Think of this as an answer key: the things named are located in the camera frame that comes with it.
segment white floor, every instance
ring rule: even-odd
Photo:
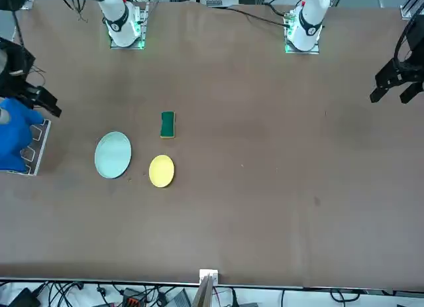
[[[0,304],[10,304],[12,300],[16,297],[19,292],[27,287],[30,290],[34,290],[41,283],[25,283],[25,282],[16,282],[6,284],[0,287]],[[122,302],[121,295],[111,286],[111,285],[101,285],[106,290],[106,301],[108,303],[117,303]],[[118,289],[124,289],[126,286],[117,285]],[[143,286],[128,286],[133,290],[143,291]],[[162,287],[161,292],[165,292],[170,287]],[[180,292],[182,287],[175,288],[171,290],[166,296],[168,300],[171,300],[177,293]],[[225,307],[232,304],[233,296],[231,294],[230,288],[221,288],[217,287],[217,293],[219,295],[219,302],[216,295],[213,295],[212,306],[213,307]],[[190,302],[193,301],[196,288],[185,288],[187,295],[190,299]],[[239,288],[235,289],[237,294],[237,300],[239,304],[246,303],[257,303],[259,306],[266,307],[279,307],[281,306],[281,290],[262,290],[262,289],[245,289]],[[54,288],[52,291],[52,297],[57,293],[57,290]],[[38,299],[42,303],[41,306],[48,306],[48,294],[49,288],[45,288]],[[356,295],[344,294],[346,299],[353,298]],[[56,297],[51,306],[57,306],[60,295]],[[96,284],[85,284],[82,290],[78,288],[73,288],[67,295],[69,303],[73,307],[91,307],[104,304],[104,301],[97,292]],[[346,307],[396,307],[401,305],[404,307],[424,307],[424,298],[409,298],[409,297],[392,297],[392,296],[376,296],[376,295],[361,295],[360,298],[355,302],[346,303]],[[286,290],[284,293],[284,307],[301,307],[301,306],[313,306],[313,307],[343,307],[343,304],[335,302],[330,297],[330,294],[327,292],[301,292]]]

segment metal bracket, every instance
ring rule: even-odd
[[[191,307],[210,307],[213,287],[218,285],[218,270],[201,269],[199,280],[200,286]]]
[[[409,20],[423,3],[424,0],[406,0],[405,3],[400,6],[402,19]]]
[[[199,283],[208,276],[212,276],[213,286],[218,286],[218,270],[217,269],[201,269],[199,271]]]

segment sponge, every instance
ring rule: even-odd
[[[160,137],[170,139],[175,137],[175,113],[173,111],[162,112],[162,128]]]

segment round plate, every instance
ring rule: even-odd
[[[123,133],[113,131],[105,135],[94,154],[95,168],[106,179],[120,176],[131,160],[131,143]]]
[[[152,160],[152,163],[150,163],[148,176],[154,186],[158,188],[167,186],[174,177],[174,163],[172,159],[164,154],[157,156]]]

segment tabletop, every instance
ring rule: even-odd
[[[87,23],[59,0],[22,14],[63,114],[37,177],[0,174],[1,274],[422,289],[424,100],[368,97],[399,10],[329,9],[321,53],[295,55],[281,27],[234,11],[150,7],[143,51],[110,50],[95,3]],[[115,180],[94,165],[109,131],[132,145]],[[159,154],[176,165],[163,189]]]

